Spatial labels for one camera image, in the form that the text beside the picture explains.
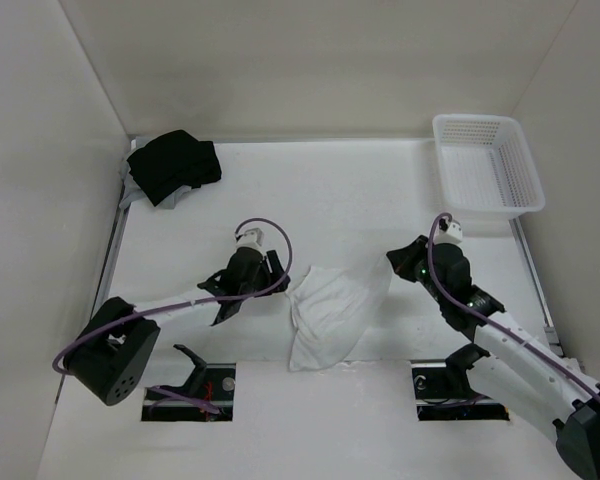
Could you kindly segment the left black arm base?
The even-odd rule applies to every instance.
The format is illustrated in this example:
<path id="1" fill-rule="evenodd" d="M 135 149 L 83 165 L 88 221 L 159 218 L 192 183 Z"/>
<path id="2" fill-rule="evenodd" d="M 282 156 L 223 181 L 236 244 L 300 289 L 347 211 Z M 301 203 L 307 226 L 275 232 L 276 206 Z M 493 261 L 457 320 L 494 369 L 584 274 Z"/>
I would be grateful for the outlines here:
<path id="1" fill-rule="evenodd" d="M 208 363 L 183 344 L 175 354 L 151 360 L 143 382 L 147 384 L 142 422 L 214 423 L 233 420 L 236 365 Z"/>

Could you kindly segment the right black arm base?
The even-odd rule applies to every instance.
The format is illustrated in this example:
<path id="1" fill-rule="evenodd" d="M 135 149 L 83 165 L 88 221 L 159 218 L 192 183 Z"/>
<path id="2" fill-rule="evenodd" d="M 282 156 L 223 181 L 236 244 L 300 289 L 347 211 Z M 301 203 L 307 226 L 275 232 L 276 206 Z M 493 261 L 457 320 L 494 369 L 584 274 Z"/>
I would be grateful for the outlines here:
<path id="1" fill-rule="evenodd" d="M 506 407 L 474 391 L 467 373 L 489 354 L 468 344 L 445 360 L 411 364 L 411 377 L 420 421 L 509 421 Z"/>

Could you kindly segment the white tank top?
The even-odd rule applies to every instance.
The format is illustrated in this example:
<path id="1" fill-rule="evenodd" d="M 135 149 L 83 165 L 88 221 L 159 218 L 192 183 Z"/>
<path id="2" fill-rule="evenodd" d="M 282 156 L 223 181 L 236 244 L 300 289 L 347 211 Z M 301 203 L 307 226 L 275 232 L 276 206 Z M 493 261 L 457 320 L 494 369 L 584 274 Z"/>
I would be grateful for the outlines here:
<path id="1" fill-rule="evenodd" d="M 350 268 L 310 266 L 287 295 L 295 329 L 289 370 L 319 371 L 344 361 L 376 319 L 392 276 L 383 255 Z"/>

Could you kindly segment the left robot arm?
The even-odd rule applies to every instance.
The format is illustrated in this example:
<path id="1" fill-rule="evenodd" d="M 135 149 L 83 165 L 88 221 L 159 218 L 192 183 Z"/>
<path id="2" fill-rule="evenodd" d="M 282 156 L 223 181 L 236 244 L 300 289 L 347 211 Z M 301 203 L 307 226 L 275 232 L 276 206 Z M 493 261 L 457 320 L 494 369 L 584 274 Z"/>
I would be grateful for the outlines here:
<path id="1" fill-rule="evenodd" d="M 159 337 L 169 327 L 217 327 L 246 301 L 285 292 L 292 259 L 289 255 L 282 265 L 274 250 L 238 246 L 225 268 L 165 304 L 141 307 L 112 297 L 56 356 L 52 368 L 78 380 L 104 405 L 117 405 L 141 386 Z"/>

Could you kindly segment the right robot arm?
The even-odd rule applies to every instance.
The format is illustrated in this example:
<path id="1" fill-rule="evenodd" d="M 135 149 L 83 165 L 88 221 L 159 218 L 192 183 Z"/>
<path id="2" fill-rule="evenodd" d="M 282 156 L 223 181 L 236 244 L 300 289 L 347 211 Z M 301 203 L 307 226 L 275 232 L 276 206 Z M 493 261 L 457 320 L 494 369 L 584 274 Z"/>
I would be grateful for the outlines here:
<path id="1" fill-rule="evenodd" d="M 459 246 L 419 236 L 386 257 L 399 278 L 426 289 L 445 322 L 469 341 L 445 360 L 446 388 L 508 407 L 554 444 L 577 477 L 600 479 L 600 382 L 555 355 L 475 285 Z"/>

